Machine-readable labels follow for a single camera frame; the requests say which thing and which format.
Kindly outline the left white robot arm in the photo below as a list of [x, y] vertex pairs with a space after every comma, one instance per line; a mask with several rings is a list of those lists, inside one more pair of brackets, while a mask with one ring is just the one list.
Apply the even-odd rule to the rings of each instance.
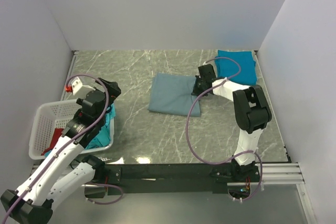
[[87, 155], [70, 171], [63, 171], [89, 145], [106, 124], [106, 114], [121, 94], [116, 82], [97, 78], [103, 91], [90, 87], [81, 91], [74, 77], [68, 78], [65, 89], [77, 97], [80, 109], [63, 129], [49, 155], [35, 172], [17, 189], [6, 190], [1, 203], [6, 211], [3, 223], [13, 218], [18, 223], [48, 223], [59, 205], [86, 183], [108, 187], [108, 170], [101, 159]]

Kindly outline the grey-blue t-shirt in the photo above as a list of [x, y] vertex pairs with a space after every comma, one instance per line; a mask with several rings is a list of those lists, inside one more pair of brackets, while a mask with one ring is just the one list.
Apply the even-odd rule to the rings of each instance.
[[152, 80], [148, 110], [150, 112], [171, 115], [200, 117], [200, 105], [197, 102], [190, 110], [196, 97], [192, 95], [196, 78], [167, 73], [157, 73]]

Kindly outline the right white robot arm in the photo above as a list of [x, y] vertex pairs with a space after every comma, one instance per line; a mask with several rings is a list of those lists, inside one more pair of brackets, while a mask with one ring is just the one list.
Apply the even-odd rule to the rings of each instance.
[[198, 67], [199, 75], [192, 91], [196, 97], [187, 115], [190, 118], [196, 103], [209, 93], [230, 100], [234, 104], [235, 120], [240, 128], [236, 151], [230, 159], [230, 177], [245, 179], [253, 172], [255, 153], [261, 134], [272, 119], [272, 113], [261, 86], [246, 86], [216, 77], [211, 64]]

